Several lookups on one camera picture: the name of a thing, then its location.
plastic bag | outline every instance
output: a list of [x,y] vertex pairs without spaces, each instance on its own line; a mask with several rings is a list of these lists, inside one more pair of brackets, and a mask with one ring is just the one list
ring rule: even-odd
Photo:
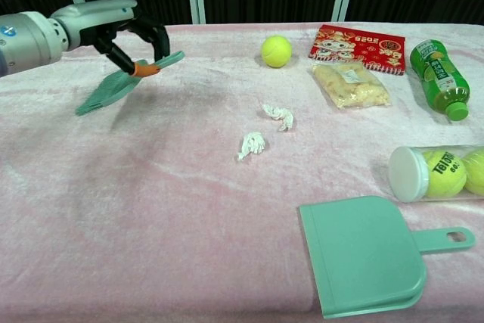
[[338,108],[390,105],[388,91],[361,62],[318,64],[312,71]]

plastic bottle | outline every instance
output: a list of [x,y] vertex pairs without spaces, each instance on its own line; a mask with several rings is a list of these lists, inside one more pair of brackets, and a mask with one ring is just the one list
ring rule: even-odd
[[484,201],[484,145],[396,148],[389,183],[401,202]]
[[429,39],[420,43],[411,52],[410,63],[420,77],[431,108],[452,121],[467,117],[469,85],[448,58],[441,42]]

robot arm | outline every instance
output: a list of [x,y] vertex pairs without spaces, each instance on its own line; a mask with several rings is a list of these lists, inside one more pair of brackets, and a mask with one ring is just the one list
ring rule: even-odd
[[143,14],[136,0],[99,0],[68,5],[50,18],[37,12],[0,16],[0,77],[52,64],[63,51],[94,46],[121,70],[133,76],[158,73],[156,65],[131,60],[113,40],[120,30],[152,44],[154,59],[169,55],[165,27]]

table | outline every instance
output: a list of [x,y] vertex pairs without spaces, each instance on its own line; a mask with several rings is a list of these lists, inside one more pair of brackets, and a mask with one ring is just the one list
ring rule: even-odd
[[[386,162],[400,145],[484,144],[484,27],[340,23],[448,47],[470,83],[470,116],[431,111],[413,71],[375,73],[391,107],[337,110],[307,54],[319,23],[169,26],[186,58],[127,98],[74,110],[116,68],[93,48],[0,80],[0,321],[317,322],[297,207],[376,194],[395,200]],[[281,34],[293,58],[259,56]],[[117,44],[135,59],[150,46]],[[287,107],[287,133],[262,114]],[[245,134],[269,148],[235,160]],[[484,316],[483,200],[398,203],[410,229],[462,225],[466,252],[429,255],[421,300],[341,322],[477,322]]]

tennis ball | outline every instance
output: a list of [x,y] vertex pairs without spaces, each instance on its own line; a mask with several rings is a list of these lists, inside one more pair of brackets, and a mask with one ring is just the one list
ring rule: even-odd
[[429,167],[427,197],[449,198],[462,191],[467,176],[459,157],[447,151],[427,151],[423,157]]
[[467,172],[466,189],[484,196],[484,148],[469,153],[462,162]]
[[271,36],[262,43],[262,59],[270,67],[283,67],[289,61],[291,53],[290,43],[283,36]]

